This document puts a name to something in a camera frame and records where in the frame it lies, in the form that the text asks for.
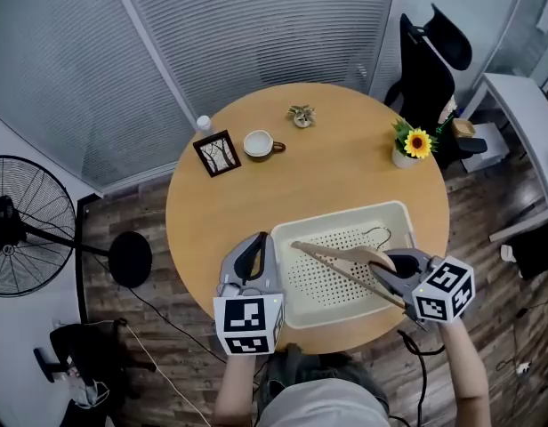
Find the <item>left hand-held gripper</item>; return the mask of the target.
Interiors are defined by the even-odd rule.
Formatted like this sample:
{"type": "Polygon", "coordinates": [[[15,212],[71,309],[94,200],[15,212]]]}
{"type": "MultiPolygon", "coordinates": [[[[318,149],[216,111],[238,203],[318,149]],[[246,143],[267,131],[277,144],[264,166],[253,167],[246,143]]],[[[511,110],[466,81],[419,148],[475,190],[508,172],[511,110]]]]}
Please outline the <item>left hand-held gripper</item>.
{"type": "Polygon", "coordinates": [[[225,353],[274,353],[284,323],[285,294],[269,233],[246,238],[224,258],[217,293],[215,329],[225,353]]]}

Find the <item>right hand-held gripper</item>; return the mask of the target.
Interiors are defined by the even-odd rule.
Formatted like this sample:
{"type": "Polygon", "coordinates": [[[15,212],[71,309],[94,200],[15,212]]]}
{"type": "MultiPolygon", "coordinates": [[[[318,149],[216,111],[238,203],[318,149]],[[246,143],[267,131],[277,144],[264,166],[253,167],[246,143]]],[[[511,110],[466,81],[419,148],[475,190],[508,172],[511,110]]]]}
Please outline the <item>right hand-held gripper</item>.
{"type": "Polygon", "coordinates": [[[430,256],[415,248],[384,253],[394,264],[370,264],[376,280],[405,304],[414,322],[451,323],[459,318],[475,297],[473,268],[452,256],[430,256]]]}

